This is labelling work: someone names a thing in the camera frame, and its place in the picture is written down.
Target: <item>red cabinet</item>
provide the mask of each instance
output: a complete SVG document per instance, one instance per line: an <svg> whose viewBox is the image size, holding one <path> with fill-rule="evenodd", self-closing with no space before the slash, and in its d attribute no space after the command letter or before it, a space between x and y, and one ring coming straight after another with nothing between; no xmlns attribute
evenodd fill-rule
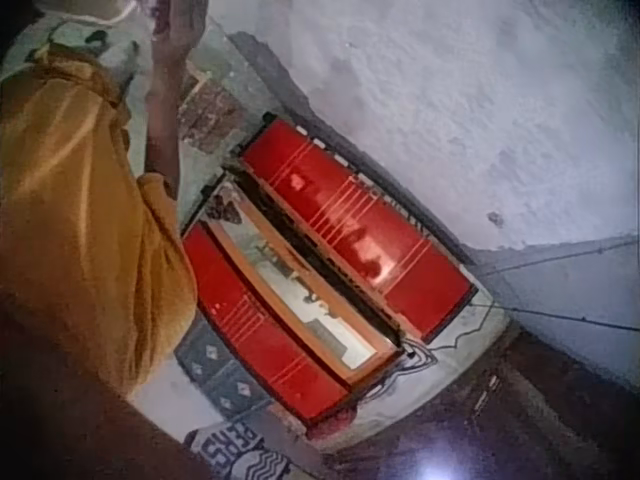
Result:
<svg viewBox="0 0 640 480"><path fill-rule="evenodd" d="M436 334L473 286L356 174L276 119L243 154L303 230L409 331Z"/></svg>
<svg viewBox="0 0 640 480"><path fill-rule="evenodd" d="M296 344L247 288L206 227L196 224L184 246L209 321L279 401L314 423L347 397L347 390Z"/></svg>

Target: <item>wall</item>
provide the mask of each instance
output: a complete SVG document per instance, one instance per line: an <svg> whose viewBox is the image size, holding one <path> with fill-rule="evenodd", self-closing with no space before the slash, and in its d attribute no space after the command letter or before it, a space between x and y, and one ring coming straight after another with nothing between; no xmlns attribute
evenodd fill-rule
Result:
<svg viewBox="0 0 640 480"><path fill-rule="evenodd" d="M635 13L622 0L211 5L289 112L428 207L503 305L640 326ZM640 385L637 334L516 316Z"/></svg>

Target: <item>person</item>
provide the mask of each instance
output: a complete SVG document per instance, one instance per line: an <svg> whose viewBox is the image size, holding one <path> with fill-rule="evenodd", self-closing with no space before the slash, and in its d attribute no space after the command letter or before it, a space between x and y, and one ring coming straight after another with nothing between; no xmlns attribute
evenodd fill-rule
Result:
<svg viewBox="0 0 640 480"><path fill-rule="evenodd" d="M195 315L176 208L177 113L206 12L206 0L160 0L154 9L137 180L122 92L95 58L51 43L0 86L0 294L36 312L18 319L23 328L121 396Z"/></svg>

